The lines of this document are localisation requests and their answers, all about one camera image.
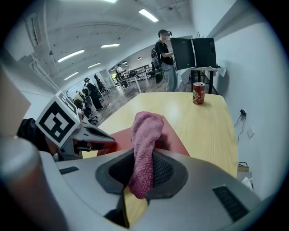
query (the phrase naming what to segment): gray floor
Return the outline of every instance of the gray floor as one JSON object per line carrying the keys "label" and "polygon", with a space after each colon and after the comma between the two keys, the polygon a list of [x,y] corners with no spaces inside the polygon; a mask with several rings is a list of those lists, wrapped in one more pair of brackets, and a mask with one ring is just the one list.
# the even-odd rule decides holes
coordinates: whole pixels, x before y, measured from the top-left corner
{"label": "gray floor", "polygon": [[[102,116],[99,125],[105,121],[108,117],[110,117],[114,112],[116,112],[119,108],[125,105],[129,100],[133,99],[135,96],[139,94],[137,86],[134,82],[132,82],[134,89],[130,86],[127,89],[120,89],[116,87],[112,89],[112,92],[109,94],[109,98],[104,96],[104,101],[102,105],[105,107],[100,111]],[[166,82],[165,79],[162,80],[159,84],[155,83],[155,79],[149,80],[148,87],[147,82],[145,80],[139,81],[140,89],[142,92],[165,92],[166,91]],[[208,93],[209,86],[206,84],[206,93]],[[179,92],[191,92],[191,81],[184,85],[181,83],[179,87]]]}

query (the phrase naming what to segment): black vent grille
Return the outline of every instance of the black vent grille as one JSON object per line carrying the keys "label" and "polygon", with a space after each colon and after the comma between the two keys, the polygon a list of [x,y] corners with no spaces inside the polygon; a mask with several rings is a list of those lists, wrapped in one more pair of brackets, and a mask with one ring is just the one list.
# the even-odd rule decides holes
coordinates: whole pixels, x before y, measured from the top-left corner
{"label": "black vent grille", "polygon": [[218,197],[234,222],[241,219],[248,213],[248,210],[226,186],[214,188],[213,192]]}

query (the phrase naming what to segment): red can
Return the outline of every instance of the red can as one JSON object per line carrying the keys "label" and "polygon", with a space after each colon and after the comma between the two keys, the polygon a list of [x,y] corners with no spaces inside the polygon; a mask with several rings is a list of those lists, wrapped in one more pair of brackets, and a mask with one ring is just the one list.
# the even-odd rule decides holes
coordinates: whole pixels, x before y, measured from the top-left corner
{"label": "red can", "polygon": [[205,83],[196,82],[193,85],[193,102],[203,104],[205,99]]}

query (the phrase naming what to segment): jeans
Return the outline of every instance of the jeans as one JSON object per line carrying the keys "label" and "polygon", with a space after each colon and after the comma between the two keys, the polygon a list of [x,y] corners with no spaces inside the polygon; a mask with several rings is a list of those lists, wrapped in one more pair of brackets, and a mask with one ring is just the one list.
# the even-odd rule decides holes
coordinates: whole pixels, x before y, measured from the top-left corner
{"label": "jeans", "polygon": [[166,79],[166,92],[176,92],[177,91],[177,73],[173,65],[168,65],[162,63],[162,69],[164,72],[164,77]]}

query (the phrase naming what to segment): white ceiling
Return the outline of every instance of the white ceiling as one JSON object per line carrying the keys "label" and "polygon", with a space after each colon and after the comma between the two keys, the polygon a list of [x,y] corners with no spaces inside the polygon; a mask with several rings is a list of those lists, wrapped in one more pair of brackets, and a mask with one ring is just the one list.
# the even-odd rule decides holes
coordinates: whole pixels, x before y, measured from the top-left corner
{"label": "white ceiling", "polygon": [[[154,14],[159,22],[153,23],[138,13],[143,8]],[[28,12],[36,12],[42,19],[43,0],[35,3]],[[191,20],[189,0],[118,0],[116,3],[103,0],[47,0],[46,12],[48,41],[53,54],[49,55],[43,20],[42,42],[35,50],[43,68],[56,81],[77,71],[84,72],[98,62],[105,67],[116,53],[137,43],[143,31]],[[120,46],[100,48],[110,43],[120,43]],[[57,62],[82,49],[84,53]]]}

